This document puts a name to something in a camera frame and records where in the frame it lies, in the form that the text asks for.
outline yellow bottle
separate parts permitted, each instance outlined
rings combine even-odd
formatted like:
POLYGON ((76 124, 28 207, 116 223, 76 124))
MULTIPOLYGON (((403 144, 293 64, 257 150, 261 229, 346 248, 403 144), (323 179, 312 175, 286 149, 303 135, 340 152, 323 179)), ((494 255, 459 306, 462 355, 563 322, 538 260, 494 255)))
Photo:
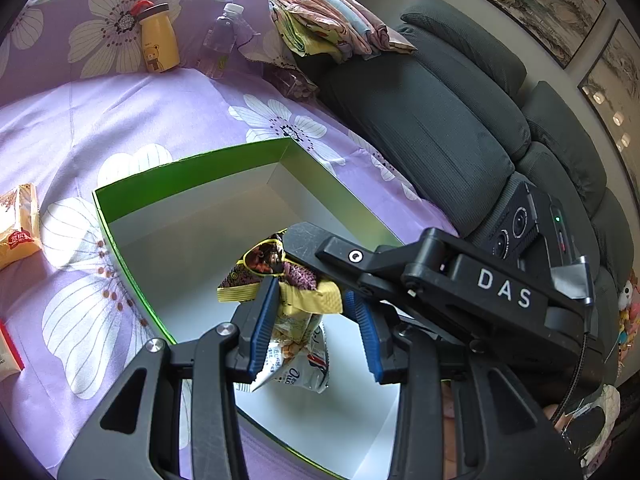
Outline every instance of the yellow bottle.
POLYGON ((169 20, 169 4, 159 4, 138 15, 142 53, 149 72, 164 72, 180 63, 178 42, 169 20))

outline gray sofa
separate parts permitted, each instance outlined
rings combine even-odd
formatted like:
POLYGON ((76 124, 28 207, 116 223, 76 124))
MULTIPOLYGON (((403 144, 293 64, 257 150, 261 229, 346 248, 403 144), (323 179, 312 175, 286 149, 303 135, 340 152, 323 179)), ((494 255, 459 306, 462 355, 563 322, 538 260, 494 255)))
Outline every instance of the gray sofa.
MULTIPOLYGON (((609 354, 634 248, 590 137, 544 81, 519 108, 523 63, 449 4, 419 0, 401 19, 397 30, 417 47, 412 56, 316 67, 320 98, 471 242, 492 231, 521 181, 559 198, 575 247, 591 263, 597 330, 609 354)), ((606 383, 615 382, 617 357, 610 352, 606 383)))

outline white bottle cap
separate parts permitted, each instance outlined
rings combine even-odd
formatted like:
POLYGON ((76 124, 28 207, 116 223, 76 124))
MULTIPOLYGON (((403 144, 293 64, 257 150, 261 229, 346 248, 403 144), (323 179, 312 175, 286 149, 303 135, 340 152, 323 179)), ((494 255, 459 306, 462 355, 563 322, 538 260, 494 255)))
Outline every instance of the white bottle cap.
POLYGON ((229 12, 234 12, 236 14, 242 14, 244 7, 238 4, 226 4, 225 10, 228 10, 229 12))

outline framed painting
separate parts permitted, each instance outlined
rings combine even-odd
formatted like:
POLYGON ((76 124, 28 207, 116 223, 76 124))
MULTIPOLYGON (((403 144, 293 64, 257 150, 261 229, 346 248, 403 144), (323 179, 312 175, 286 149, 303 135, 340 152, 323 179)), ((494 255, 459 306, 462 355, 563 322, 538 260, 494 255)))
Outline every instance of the framed painting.
POLYGON ((580 90, 617 147, 640 212, 640 46, 620 20, 580 90))
POLYGON ((605 7, 603 0, 488 0, 566 68, 605 7))

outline cardboard box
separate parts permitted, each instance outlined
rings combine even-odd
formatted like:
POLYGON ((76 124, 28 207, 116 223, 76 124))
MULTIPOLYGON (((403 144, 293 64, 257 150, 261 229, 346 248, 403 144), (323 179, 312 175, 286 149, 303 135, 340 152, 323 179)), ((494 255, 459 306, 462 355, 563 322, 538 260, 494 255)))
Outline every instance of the cardboard box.
MULTIPOLYGON (((124 285, 171 343, 230 320, 237 304, 218 303, 218 285, 249 248, 289 225, 312 222, 369 249, 400 245, 290 139, 158 166, 97 189, 94 200, 124 285)), ((395 409, 398 388, 374 382, 355 323, 343 316, 325 316, 324 323, 330 354, 324 393, 270 383, 252 394, 236 392, 236 403, 286 446, 352 478, 395 409)))

